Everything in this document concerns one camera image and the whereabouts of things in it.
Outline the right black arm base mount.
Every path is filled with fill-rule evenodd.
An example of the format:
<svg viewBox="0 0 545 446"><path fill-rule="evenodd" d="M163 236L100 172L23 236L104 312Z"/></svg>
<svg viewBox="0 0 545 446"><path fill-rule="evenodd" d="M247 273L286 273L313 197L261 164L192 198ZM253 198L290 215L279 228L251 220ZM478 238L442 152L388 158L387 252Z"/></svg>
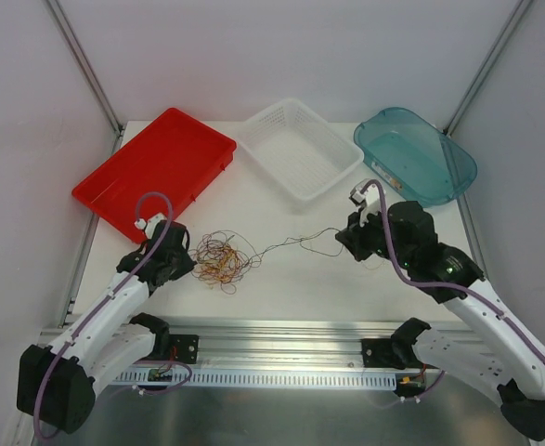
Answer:
<svg viewBox="0 0 545 446"><path fill-rule="evenodd" d="M421 364L410 346L391 338L365 338L360 344L365 368L405 370Z"/></svg>

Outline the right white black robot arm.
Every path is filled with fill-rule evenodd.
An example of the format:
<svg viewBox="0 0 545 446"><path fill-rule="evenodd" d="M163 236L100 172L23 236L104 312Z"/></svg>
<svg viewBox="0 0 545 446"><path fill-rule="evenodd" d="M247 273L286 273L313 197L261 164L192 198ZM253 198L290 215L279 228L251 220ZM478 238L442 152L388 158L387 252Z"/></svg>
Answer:
<svg viewBox="0 0 545 446"><path fill-rule="evenodd" d="M361 201L335 238L357 261L394 259L406 283L463 320L492 353L473 353L410 318L378 347L365 345L366 359L399 370L420 363L437 367L487 396L522 435L545 439L545 346L512 315L471 258L439 241L429 213L414 201L386 212Z"/></svg>

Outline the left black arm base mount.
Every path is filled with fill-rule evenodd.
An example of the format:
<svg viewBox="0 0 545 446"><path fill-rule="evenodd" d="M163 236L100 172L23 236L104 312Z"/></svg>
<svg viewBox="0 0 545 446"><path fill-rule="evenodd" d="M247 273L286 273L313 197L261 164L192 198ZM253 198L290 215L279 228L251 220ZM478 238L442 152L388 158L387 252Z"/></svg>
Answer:
<svg viewBox="0 0 545 446"><path fill-rule="evenodd" d="M196 334L169 334L155 341L155 346L148 356L137 362L177 361L195 364L198 359L200 338Z"/></svg>

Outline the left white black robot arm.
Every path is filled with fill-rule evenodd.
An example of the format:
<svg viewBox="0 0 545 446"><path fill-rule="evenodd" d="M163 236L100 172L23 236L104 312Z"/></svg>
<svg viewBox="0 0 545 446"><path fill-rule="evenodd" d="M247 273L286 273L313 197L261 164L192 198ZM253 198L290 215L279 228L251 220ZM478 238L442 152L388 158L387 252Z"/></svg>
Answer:
<svg viewBox="0 0 545 446"><path fill-rule="evenodd" d="M20 356L16 406L39 429L71 434L92 413L100 393L136 361L172 357L169 325L138 312L154 292L189 274L188 229L161 219L146 240L124 256L107 288L68 329Z"/></svg>

